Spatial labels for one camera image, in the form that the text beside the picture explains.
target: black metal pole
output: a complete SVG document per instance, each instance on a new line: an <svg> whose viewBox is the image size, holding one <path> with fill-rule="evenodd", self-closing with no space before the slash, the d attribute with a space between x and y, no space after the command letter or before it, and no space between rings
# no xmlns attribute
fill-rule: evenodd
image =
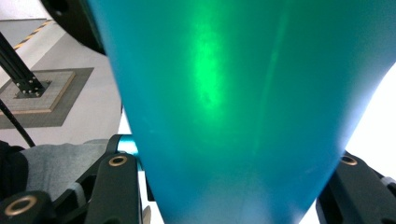
<svg viewBox="0 0 396 224"><path fill-rule="evenodd" d="M23 139L27 142L29 147L34 147L35 143L33 142L32 138L30 138L29 134L23 129L20 123L15 119L14 115L12 115L11 111L7 108L7 106L3 103L0 99L0 109L3 111L4 115L7 116L9 121L15 126L18 132L22 135Z"/></svg>
<svg viewBox="0 0 396 224"><path fill-rule="evenodd" d="M41 95L45 88L0 32L0 65L23 94Z"/></svg>

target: teal cup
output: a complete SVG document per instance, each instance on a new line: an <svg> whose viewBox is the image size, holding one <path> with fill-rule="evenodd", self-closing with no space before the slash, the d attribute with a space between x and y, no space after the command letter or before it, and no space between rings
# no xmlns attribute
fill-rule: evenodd
<svg viewBox="0 0 396 224"><path fill-rule="evenodd" d="M396 1L88 0L165 223L293 223L396 61Z"/></svg>

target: black cable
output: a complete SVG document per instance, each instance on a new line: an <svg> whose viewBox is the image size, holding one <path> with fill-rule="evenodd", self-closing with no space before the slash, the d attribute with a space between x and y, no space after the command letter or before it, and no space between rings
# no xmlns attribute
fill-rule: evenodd
<svg viewBox="0 0 396 224"><path fill-rule="evenodd" d="M35 147L35 143L33 142L32 138L30 138L29 134L23 129L20 123L15 119L14 115L9 111L8 107L3 103L0 99L0 109L3 111L4 115L7 116L9 121L15 126L18 132L22 135L23 139L27 142L29 147Z"/></svg>

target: white wall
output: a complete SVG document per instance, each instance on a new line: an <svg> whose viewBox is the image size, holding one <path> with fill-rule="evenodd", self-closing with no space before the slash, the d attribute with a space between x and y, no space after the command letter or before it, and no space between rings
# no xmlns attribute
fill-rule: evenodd
<svg viewBox="0 0 396 224"><path fill-rule="evenodd" d="M50 19L39 0L0 0L0 21Z"/></svg>

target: gray sleeve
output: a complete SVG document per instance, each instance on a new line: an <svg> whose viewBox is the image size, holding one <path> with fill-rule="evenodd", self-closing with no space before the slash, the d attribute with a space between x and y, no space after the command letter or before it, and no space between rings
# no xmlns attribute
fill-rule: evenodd
<svg viewBox="0 0 396 224"><path fill-rule="evenodd" d="M46 191L56 200L106 151L108 140L82 145L42 145L22 151L29 164L26 190Z"/></svg>

